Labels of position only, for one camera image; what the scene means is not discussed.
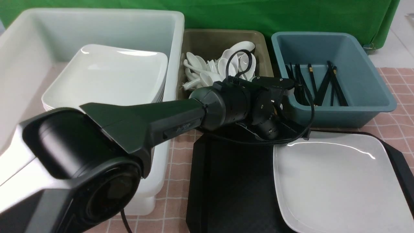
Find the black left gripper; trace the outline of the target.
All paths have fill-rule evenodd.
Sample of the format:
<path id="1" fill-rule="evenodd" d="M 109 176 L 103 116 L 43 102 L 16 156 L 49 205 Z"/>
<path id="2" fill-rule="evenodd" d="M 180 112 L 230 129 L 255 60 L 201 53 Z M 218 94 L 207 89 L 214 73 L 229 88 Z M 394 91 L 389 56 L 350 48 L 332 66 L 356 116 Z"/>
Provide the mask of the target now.
<path id="1" fill-rule="evenodd" d="M 295 141 L 299 138 L 308 140 L 311 122 L 302 126 L 289 119 L 281 107 L 284 96 L 293 95 L 295 91 L 305 93 L 306 100 L 311 99 L 307 86 L 293 79 L 263 76 L 257 76 L 251 82 L 261 87 L 251 126 L 257 138 L 262 141 Z"/>

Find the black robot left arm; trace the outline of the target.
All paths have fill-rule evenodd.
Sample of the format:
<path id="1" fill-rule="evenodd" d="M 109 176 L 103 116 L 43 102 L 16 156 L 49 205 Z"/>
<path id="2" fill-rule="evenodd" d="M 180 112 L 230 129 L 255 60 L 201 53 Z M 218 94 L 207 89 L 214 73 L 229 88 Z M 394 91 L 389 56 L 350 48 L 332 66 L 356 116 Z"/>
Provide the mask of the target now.
<path id="1" fill-rule="evenodd" d="M 86 103 L 20 122 L 1 155 L 2 233 L 82 233 L 121 213 L 147 178 L 152 149 L 195 128 L 245 145 L 308 138 L 280 112 L 290 79 L 227 77 L 188 99 L 120 106 Z"/>

